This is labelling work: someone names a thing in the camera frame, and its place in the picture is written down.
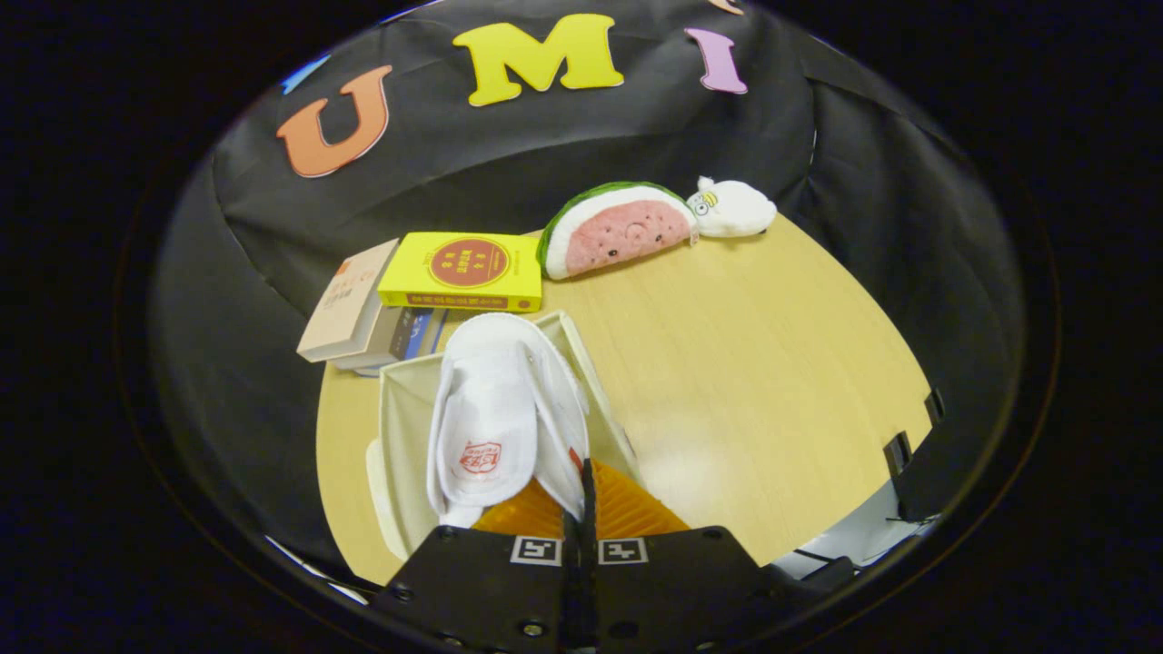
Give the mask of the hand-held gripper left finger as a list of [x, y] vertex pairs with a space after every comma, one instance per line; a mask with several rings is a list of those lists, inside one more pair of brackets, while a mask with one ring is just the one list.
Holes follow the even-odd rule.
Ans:
[[555, 538], [438, 525], [371, 600], [434, 649], [565, 653], [584, 646], [579, 523]]

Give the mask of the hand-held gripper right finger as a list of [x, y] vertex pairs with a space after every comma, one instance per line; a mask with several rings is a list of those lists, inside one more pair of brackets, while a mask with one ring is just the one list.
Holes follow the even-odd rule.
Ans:
[[594, 538], [587, 554], [598, 653], [725, 653], [790, 614], [789, 587], [722, 526]]

